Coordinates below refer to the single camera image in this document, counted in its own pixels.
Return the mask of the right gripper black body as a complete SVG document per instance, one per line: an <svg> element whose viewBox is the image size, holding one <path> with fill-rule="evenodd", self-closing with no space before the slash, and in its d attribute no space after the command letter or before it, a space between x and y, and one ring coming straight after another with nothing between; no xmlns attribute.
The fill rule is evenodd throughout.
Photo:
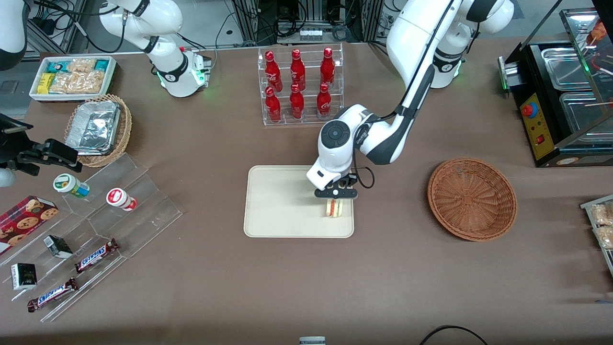
<svg viewBox="0 0 613 345"><path fill-rule="evenodd" d="M48 144L31 142L26 150L20 150L16 144L2 144L0 149L1 167L10 171L21 171L34 177L39 175L37 163L44 163L48 155Z"/></svg>

